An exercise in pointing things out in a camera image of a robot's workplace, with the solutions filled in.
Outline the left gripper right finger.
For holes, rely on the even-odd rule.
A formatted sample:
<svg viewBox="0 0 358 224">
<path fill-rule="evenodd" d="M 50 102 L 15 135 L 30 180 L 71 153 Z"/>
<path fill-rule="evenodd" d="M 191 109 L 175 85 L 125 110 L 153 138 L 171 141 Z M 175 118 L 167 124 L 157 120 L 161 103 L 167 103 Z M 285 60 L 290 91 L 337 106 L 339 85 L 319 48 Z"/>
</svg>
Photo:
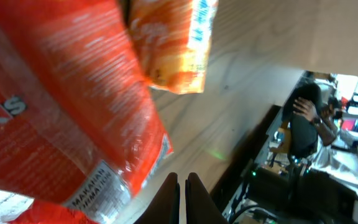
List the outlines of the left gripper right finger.
<svg viewBox="0 0 358 224">
<path fill-rule="evenodd" d="M 185 181 L 187 224 L 228 224 L 197 173 L 191 172 Z"/>
</svg>

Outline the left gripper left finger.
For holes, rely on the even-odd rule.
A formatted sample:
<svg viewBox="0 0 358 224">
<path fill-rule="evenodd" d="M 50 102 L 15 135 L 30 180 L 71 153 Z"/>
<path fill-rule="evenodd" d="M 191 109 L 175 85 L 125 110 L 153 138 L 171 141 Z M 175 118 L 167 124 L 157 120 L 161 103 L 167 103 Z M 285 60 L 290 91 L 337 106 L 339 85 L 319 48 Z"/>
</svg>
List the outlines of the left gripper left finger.
<svg viewBox="0 0 358 224">
<path fill-rule="evenodd" d="M 171 172 L 134 224 L 179 224 L 179 211 L 180 184 L 178 175 Z"/>
</svg>

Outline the large red snack bag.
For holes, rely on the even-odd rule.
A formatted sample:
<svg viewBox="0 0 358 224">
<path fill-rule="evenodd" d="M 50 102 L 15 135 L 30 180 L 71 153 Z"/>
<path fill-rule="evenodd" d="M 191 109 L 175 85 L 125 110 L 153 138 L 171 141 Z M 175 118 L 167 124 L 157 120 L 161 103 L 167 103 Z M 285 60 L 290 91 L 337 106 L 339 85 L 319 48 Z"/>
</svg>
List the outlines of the large red snack bag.
<svg viewBox="0 0 358 224">
<path fill-rule="evenodd" d="M 172 151 L 115 1 L 0 0 L 0 189 L 112 223 Z"/>
</svg>

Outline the small orange snack packet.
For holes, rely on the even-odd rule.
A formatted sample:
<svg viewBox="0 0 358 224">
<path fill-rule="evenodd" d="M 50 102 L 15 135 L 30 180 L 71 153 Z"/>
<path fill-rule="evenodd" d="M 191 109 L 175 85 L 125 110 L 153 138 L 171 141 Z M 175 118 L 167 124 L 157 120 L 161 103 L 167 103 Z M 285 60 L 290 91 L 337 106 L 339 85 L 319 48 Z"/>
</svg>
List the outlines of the small orange snack packet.
<svg viewBox="0 0 358 224">
<path fill-rule="evenodd" d="M 129 33 L 149 86 L 204 90 L 218 0 L 133 0 Z"/>
</svg>

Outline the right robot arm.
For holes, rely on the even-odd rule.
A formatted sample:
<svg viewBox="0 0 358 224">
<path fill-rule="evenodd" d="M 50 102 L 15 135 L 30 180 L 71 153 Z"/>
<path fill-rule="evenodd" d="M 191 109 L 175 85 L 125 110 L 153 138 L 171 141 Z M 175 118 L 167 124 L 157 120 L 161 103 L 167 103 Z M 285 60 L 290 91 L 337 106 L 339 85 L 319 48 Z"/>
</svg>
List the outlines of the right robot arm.
<svg viewBox="0 0 358 224">
<path fill-rule="evenodd" d="M 291 163 L 272 170 L 263 157 L 236 161 L 216 203 L 229 223 L 358 223 L 358 185 Z"/>
</svg>

